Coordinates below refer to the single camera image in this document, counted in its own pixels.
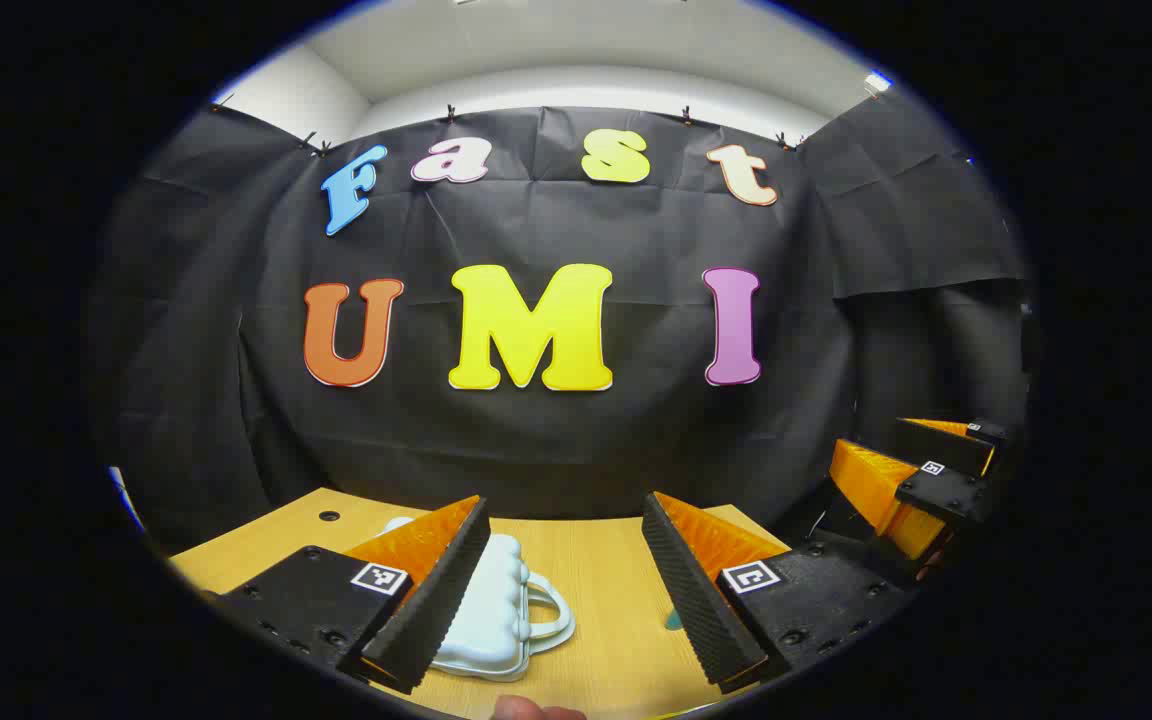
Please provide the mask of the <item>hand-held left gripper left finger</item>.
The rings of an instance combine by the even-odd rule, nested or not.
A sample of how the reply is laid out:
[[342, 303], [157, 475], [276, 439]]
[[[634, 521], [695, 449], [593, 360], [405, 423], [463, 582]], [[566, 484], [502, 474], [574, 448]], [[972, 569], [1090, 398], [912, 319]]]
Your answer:
[[346, 552], [302, 544], [205, 597], [234, 624], [317, 669], [411, 694], [488, 536], [485, 498], [467, 497]]

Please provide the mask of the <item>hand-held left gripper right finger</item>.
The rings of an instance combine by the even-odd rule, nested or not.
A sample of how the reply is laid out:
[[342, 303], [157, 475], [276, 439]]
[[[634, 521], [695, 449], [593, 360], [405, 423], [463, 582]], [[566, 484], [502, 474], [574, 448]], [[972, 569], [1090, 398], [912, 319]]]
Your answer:
[[824, 533], [776, 546], [713, 511], [650, 492], [643, 535], [687, 641], [722, 691], [817, 670], [914, 602], [867, 547]]

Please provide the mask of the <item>pale blue small suitcase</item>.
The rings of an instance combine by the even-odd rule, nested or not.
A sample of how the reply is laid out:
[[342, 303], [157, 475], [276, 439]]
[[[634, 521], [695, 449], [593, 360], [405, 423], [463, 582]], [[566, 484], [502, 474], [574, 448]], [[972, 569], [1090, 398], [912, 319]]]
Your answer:
[[492, 535], [430, 669], [517, 682], [532, 655], [561, 646], [575, 629], [571, 607], [526, 566], [518, 539]]

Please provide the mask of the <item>white printed poster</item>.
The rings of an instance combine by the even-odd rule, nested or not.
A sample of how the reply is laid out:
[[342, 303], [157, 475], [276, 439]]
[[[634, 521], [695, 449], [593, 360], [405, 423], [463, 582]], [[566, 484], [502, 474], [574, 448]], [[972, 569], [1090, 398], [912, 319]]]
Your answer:
[[136, 506], [132, 503], [131, 492], [128, 491], [126, 479], [123, 477], [122, 470], [118, 467], [108, 468], [109, 479], [116, 491], [120, 502], [122, 502], [123, 509], [127, 511], [128, 518], [131, 520], [132, 526], [136, 528], [137, 532], [142, 536], [146, 533], [145, 524], [141, 520], [141, 514], [136, 510]]

